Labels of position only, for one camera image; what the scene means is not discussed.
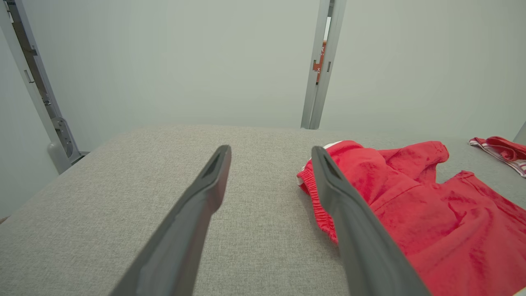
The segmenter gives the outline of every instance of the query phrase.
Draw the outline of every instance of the folded red cloth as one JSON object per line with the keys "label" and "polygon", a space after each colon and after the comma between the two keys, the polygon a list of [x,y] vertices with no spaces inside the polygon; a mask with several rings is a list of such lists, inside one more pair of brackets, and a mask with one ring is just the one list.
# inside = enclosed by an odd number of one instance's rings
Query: folded red cloth
{"label": "folded red cloth", "polygon": [[[442,143],[377,151],[343,141],[326,149],[434,295],[513,295],[526,287],[526,211],[471,172],[437,184],[436,166],[449,157]],[[298,177],[319,227],[337,243],[312,161]]]}
{"label": "folded red cloth", "polygon": [[526,146],[501,137],[489,137],[486,140],[474,137],[469,140],[469,144],[482,148],[526,178]]}

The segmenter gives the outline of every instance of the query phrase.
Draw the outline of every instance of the red and white striped fabric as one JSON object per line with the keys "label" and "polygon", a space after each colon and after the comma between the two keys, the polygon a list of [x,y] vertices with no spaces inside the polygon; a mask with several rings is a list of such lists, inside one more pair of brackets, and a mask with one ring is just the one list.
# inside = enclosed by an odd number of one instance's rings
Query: red and white striped fabric
{"label": "red and white striped fabric", "polygon": [[526,178],[526,146],[510,142],[501,137],[489,137],[487,139],[474,137],[469,140],[469,144],[482,148],[512,167],[521,177]]}

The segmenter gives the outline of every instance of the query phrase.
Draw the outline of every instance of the white wall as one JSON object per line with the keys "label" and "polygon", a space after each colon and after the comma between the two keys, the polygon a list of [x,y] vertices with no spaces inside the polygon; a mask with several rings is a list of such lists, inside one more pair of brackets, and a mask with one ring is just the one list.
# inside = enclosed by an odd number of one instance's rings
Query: white wall
{"label": "white wall", "polygon": [[[4,25],[8,20],[2,4],[0,22]],[[5,33],[4,28],[0,29],[0,218],[11,215],[58,176],[47,154],[50,139],[6,40],[14,31]]]}
{"label": "white wall", "polygon": [[164,123],[299,127],[319,0],[22,0],[81,151]]}
{"label": "white wall", "polygon": [[526,1],[348,0],[320,128],[512,140]]}

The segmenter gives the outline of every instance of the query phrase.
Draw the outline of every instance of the gray fabric surface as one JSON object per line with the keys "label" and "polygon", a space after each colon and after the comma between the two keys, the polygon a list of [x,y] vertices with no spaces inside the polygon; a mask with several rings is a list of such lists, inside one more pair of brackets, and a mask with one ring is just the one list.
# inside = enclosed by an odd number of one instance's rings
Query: gray fabric surface
{"label": "gray fabric surface", "polygon": [[232,146],[224,202],[213,216],[194,295],[347,294],[338,249],[317,227],[296,174],[313,145],[375,149],[442,141],[438,181],[472,171],[525,207],[526,180],[468,139],[359,132],[172,126],[116,137],[0,225],[1,295],[105,295],[214,150]]}

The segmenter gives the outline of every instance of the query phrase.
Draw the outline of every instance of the gray tabletop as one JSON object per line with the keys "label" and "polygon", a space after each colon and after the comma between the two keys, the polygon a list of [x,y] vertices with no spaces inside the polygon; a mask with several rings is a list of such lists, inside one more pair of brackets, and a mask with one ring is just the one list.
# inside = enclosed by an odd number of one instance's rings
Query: gray tabletop
{"label": "gray tabletop", "polygon": [[194,295],[348,294],[338,249],[296,174],[313,145],[393,149],[438,140],[438,182],[472,171],[525,207],[526,180],[468,139],[359,132],[171,126],[99,147],[0,225],[1,295],[105,295],[214,150],[232,146],[225,199],[208,230]]}

